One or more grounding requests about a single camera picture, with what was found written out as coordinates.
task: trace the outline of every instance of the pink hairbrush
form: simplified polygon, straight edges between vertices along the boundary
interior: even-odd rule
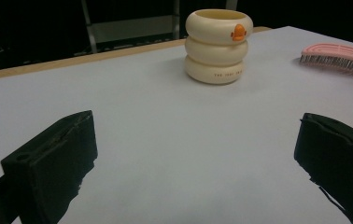
[[[300,63],[329,66],[353,73],[353,47],[318,43],[302,50]]]

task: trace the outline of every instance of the cup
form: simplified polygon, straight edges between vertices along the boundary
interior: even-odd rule
[[[201,9],[186,20],[185,71],[209,84],[236,81],[244,71],[252,19],[228,9]]]

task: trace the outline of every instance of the white tabletop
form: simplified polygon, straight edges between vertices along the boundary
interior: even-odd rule
[[[253,34],[223,86],[189,78],[183,46],[0,78],[0,160],[92,110],[99,157],[60,223],[349,223],[293,159],[305,112],[353,127],[353,76],[298,64],[329,41]]]

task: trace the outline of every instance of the orange logo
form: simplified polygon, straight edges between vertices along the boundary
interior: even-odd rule
[[[234,27],[234,32],[230,34],[230,37],[233,38],[233,41],[241,41],[246,37],[247,31],[246,28],[244,28],[243,25],[237,24]]]

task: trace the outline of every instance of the pink brush handle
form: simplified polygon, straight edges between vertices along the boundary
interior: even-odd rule
[[[340,44],[318,43],[302,50],[302,55],[330,56],[353,61],[353,47]]]

